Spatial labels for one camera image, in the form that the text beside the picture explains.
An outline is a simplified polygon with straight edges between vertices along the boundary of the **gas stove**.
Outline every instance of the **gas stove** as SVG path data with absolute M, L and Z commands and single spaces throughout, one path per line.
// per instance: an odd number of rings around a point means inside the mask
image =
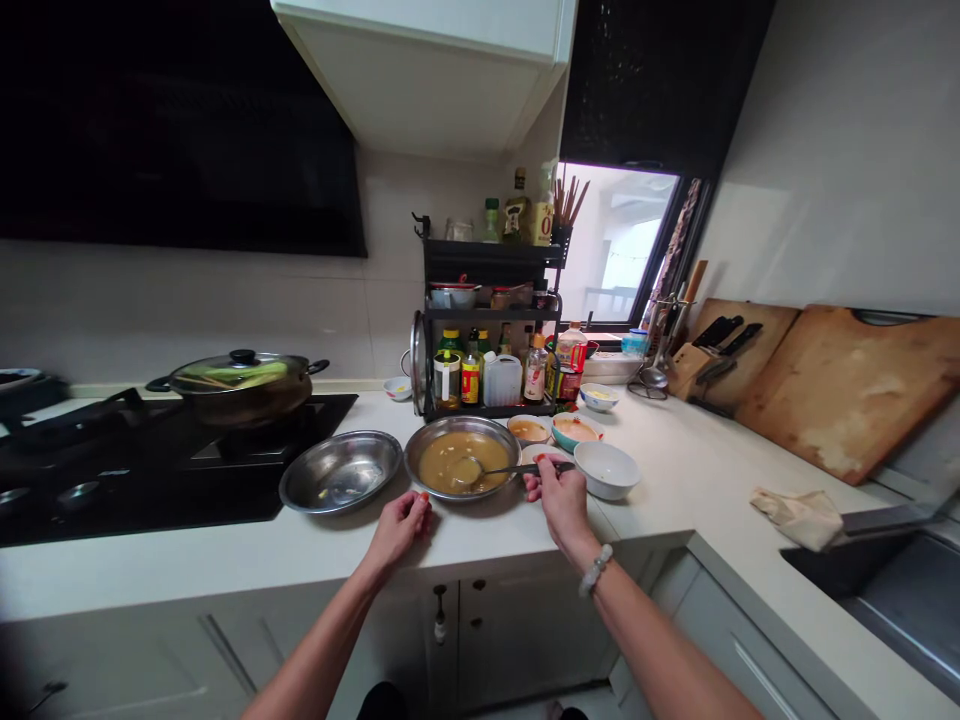
M 201 425 L 133 388 L 51 420 L 0 419 L 0 547 L 272 520 L 284 469 L 356 395 L 316 395 L 256 430 Z

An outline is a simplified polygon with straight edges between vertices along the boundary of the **sink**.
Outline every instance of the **sink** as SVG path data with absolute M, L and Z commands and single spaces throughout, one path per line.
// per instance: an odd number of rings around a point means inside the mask
M 926 532 L 784 560 L 960 704 L 960 551 Z

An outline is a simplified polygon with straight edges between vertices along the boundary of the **woman's left hand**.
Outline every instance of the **woman's left hand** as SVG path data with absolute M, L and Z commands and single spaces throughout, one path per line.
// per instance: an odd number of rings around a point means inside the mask
M 380 513 L 377 531 L 361 567 L 385 581 L 413 546 L 414 539 L 430 535 L 432 521 L 433 508 L 427 493 L 411 490 L 388 502 Z

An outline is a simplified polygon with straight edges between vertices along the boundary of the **window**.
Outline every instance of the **window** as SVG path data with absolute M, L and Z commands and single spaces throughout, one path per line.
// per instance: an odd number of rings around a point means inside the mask
M 663 261 L 663 243 L 659 254 L 655 248 L 678 178 L 574 163 L 560 163 L 558 177 L 564 170 L 568 184 L 576 175 L 580 186 L 589 181 L 590 188 L 560 273 L 563 320 L 586 320 L 593 313 L 592 324 L 622 324 L 625 331 L 647 266 Z M 555 270 L 546 271 L 551 286 L 555 276 Z

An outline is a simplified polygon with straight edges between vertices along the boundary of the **spice rack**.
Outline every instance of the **spice rack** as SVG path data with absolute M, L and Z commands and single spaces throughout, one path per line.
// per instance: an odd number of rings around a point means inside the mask
M 448 240 L 423 240 L 424 309 L 420 332 L 426 347 L 427 372 L 426 395 L 423 416 L 427 422 L 450 415 L 475 415 L 485 418 L 510 418 L 515 415 L 553 415 L 556 401 L 547 396 L 539 405 L 508 405 L 503 407 L 461 407 L 455 410 L 436 408 L 433 405 L 433 357 L 436 354 L 437 338 L 435 321 L 460 322 L 484 325 L 500 322 L 553 322 L 556 326 L 563 315 L 563 299 L 554 286 L 550 293 L 555 309 L 537 310 L 514 308 L 495 310 L 478 306 L 470 310 L 434 308 L 430 305 L 430 283 L 455 281 L 466 273 L 469 282 L 477 285 L 521 285 L 543 279 L 543 271 L 554 268 L 558 272 L 565 263 L 564 248 L 558 245 L 537 247 L 530 245 L 503 245 L 478 242 L 454 242 Z M 414 322 L 414 333 L 418 330 Z M 559 372 L 559 360 L 554 358 Z

